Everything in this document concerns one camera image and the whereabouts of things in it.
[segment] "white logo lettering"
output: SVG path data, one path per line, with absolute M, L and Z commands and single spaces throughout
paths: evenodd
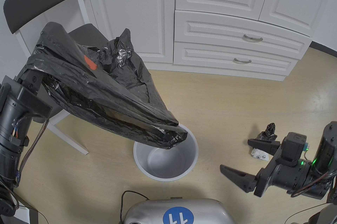
M 172 214 L 169 214 L 170 224 L 177 224 L 177 220 L 173 222 Z
M 180 216 L 180 224 L 185 224 L 187 222 L 187 219 L 184 220 L 183 213 L 179 213 Z

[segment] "drawer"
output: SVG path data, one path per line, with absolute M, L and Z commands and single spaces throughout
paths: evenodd
M 200 43 L 174 42 L 173 63 L 245 70 L 287 76 L 297 59 L 275 54 Z
M 308 36 L 271 24 L 228 15 L 175 11 L 175 41 L 249 49 L 301 59 Z

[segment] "metal handle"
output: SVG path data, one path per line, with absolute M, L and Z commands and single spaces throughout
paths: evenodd
M 234 58 L 234 61 L 239 62 L 239 63 L 245 63 L 245 64 L 248 64 L 248 63 L 251 63 L 251 62 L 252 62 L 252 60 L 249 60 L 249 61 L 241 61 L 241 60 L 238 60 L 238 59 L 236 59 L 236 58 Z
M 252 41 L 263 41 L 263 38 L 260 37 L 260 38 L 255 38 L 255 37 L 250 37 L 250 36 L 247 36 L 246 34 L 243 35 L 244 38 L 247 38 L 249 40 L 252 40 Z

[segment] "printed symbol on label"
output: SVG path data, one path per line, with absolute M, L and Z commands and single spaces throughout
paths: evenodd
M 173 207 L 163 216 L 164 224 L 193 224 L 194 215 L 185 207 Z

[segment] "orange mark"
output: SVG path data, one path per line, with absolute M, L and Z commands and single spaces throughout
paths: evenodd
M 84 60 L 89 65 L 90 69 L 96 70 L 97 65 L 93 61 L 91 61 L 86 55 L 84 55 Z

